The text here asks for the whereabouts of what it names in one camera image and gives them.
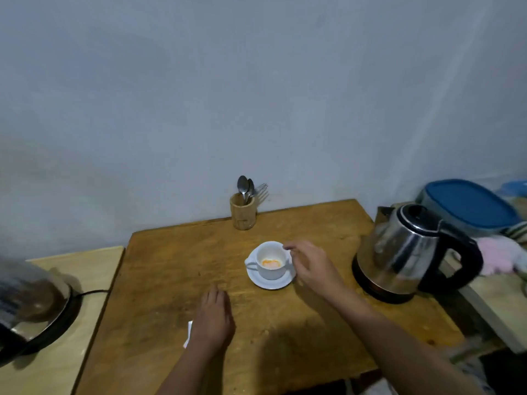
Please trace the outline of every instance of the white saucer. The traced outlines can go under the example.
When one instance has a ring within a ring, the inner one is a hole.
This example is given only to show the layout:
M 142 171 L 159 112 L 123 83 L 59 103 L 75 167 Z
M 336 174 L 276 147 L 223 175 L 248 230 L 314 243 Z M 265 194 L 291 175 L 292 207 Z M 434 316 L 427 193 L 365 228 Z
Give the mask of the white saucer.
M 253 260 L 256 258 L 256 249 L 251 252 L 247 260 Z M 287 286 L 296 276 L 296 270 L 293 267 L 293 263 L 291 262 L 291 258 L 287 259 L 286 262 L 286 272 L 282 277 L 276 280 L 268 280 L 264 279 L 262 276 L 260 276 L 260 273 L 257 270 L 253 269 L 247 269 L 247 274 L 249 275 L 249 279 L 251 281 L 258 285 L 259 287 L 265 289 L 265 290 L 279 290 L 280 288 L 284 288 Z

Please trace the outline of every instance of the electric kettle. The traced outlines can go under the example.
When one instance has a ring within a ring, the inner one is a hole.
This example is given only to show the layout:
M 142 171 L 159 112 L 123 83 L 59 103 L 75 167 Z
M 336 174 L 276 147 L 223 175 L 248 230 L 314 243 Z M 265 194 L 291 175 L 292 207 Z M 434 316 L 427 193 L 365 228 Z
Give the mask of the electric kettle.
M 54 342 L 81 303 L 61 277 L 30 262 L 0 261 L 0 366 Z
M 445 277 L 438 268 L 448 249 L 461 256 L 461 268 Z M 373 297 L 403 303 L 417 291 L 446 292 L 470 283 L 481 271 L 476 241 L 426 207 L 408 204 L 392 211 L 359 246 L 352 271 Z

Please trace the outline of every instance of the spoon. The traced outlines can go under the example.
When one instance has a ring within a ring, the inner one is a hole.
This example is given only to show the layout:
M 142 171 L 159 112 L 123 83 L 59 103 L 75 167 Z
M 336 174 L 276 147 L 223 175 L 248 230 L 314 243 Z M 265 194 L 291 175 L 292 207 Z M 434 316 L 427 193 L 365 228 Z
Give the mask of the spoon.
M 254 196 L 253 179 L 249 179 L 248 182 L 249 182 L 249 190 L 247 191 L 247 200 L 245 201 L 245 205 L 247 205 L 250 202 L 251 197 Z
M 238 178 L 238 191 L 243 195 L 243 203 L 245 204 L 245 194 L 249 191 L 249 182 L 245 176 Z

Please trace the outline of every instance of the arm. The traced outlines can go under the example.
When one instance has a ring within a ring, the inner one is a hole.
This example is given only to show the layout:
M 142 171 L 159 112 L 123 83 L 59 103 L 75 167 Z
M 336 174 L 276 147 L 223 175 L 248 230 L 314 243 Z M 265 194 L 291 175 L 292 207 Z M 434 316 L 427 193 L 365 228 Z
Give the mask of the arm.
M 284 248 L 293 251 L 293 265 L 300 279 L 340 313 L 400 395 L 482 394 L 433 348 L 347 288 L 324 250 L 303 240 L 287 243 Z
M 156 395 L 197 394 L 207 366 L 224 349 L 234 329 L 229 297 L 214 286 L 201 298 L 189 344 Z

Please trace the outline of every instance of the utensil holder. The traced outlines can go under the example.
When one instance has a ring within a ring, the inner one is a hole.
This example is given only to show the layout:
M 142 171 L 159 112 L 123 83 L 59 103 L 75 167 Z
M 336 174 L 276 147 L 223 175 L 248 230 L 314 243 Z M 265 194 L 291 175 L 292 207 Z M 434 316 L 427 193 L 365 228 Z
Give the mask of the utensil holder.
M 256 200 L 251 198 L 247 205 L 244 205 L 243 195 L 234 194 L 230 198 L 232 225 L 237 230 L 248 230 L 256 223 Z

